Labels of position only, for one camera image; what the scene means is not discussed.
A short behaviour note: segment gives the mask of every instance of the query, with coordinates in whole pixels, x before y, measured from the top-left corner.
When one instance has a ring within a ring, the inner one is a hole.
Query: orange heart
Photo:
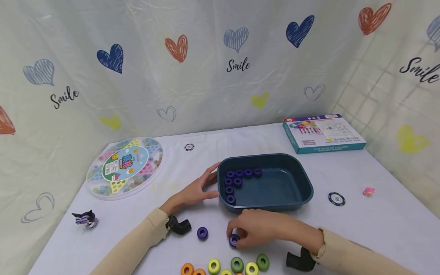
[[[363,8],[358,17],[359,27],[363,34],[369,35],[375,31],[385,20],[390,10],[391,3],[383,5],[374,14],[372,8]]]
[[[187,57],[188,39],[184,34],[182,34],[177,40],[177,45],[172,39],[166,38],[165,46],[169,53],[175,60],[179,61],[179,63],[182,63]]]
[[[15,128],[6,112],[0,106],[0,135],[15,134]]]

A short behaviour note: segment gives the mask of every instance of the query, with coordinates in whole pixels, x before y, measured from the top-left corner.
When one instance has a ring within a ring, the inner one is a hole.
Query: poker chip
[[[185,150],[186,151],[191,151],[193,149],[194,149],[194,144],[189,143],[189,144],[185,145]]]
[[[331,193],[329,193],[328,198],[329,198],[329,201],[336,206],[345,205],[345,198],[339,193],[331,192]]]

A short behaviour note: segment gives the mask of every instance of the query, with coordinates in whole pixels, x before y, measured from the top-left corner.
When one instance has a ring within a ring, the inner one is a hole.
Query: white tablecloth
[[[153,208],[200,176],[208,166],[228,157],[269,153],[296,157],[314,187],[313,199],[292,212],[292,216],[368,246],[418,274],[440,274],[440,220],[366,150],[296,155],[281,124],[157,140],[164,147],[165,160],[154,182],[129,198],[110,202],[94,198],[83,186],[31,275],[88,274]],[[186,151],[185,145],[189,143],[194,149]],[[362,195],[365,187],[376,188],[371,198]],[[331,204],[327,198],[330,192],[343,195],[346,204]],[[86,231],[75,224],[71,213],[90,209],[100,224]],[[218,199],[186,209],[178,219],[189,219],[193,230],[183,237],[170,234],[147,253],[135,274],[180,274],[186,262],[207,273],[207,263],[212,258],[220,261],[222,269],[230,269],[232,257],[239,256],[246,263],[255,261],[260,253],[270,259],[270,268],[264,274],[302,274],[285,266],[288,251],[299,255],[300,247],[296,244],[276,241],[246,251],[230,248],[226,225],[234,217]],[[209,231],[205,242],[197,238],[196,230],[201,226]],[[310,274],[332,273],[317,265]]]

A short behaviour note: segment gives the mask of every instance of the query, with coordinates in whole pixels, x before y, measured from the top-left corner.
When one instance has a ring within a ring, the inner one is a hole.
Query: round plastic game board
[[[149,154],[145,167],[127,180],[109,182],[103,178],[102,167],[106,160],[118,150],[129,146],[143,146]],[[108,146],[87,171],[86,186],[92,195],[102,200],[118,200],[129,197],[147,187],[159,174],[163,162],[163,149],[159,142],[148,137],[126,139]]]

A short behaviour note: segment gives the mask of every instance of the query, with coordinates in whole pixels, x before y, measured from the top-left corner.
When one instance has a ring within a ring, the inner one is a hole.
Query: fabric backdrop
[[[341,113],[440,216],[439,15],[435,0],[2,1],[2,274],[27,274],[93,159],[134,136]]]

